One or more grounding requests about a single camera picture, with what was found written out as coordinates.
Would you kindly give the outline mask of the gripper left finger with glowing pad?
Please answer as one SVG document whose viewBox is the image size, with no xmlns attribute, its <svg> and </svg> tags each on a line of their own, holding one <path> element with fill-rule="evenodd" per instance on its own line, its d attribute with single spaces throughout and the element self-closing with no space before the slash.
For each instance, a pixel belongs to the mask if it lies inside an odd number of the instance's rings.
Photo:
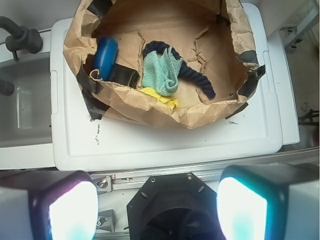
<svg viewBox="0 0 320 240">
<path fill-rule="evenodd" d="M 2 240 L 92 240 L 98 211 L 97 188 L 85 171 L 0 173 Z"/>
</svg>

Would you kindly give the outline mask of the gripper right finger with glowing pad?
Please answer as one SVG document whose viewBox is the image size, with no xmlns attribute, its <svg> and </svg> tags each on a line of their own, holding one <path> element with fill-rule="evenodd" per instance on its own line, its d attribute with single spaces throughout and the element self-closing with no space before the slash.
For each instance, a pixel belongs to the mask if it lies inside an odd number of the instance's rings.
<svg viewBox="0 0 320 240">
<path fill-rule="evenodd" d="M 228 240 L 318 240 L 320 168 L 229 165 L 220 177 L 216 207 Z"/>
</svg>

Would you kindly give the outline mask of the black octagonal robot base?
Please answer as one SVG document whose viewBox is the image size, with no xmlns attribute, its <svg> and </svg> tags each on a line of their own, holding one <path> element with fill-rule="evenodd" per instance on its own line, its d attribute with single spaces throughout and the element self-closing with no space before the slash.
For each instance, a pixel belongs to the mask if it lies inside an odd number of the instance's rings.
<svg viewBox="0 0 320 240">
<path fill-rule="evenodd" d="M 193 173 L 149 177 L 127 204 L 132 240 L 223 240 L 217 193 Z"/>
</svg>

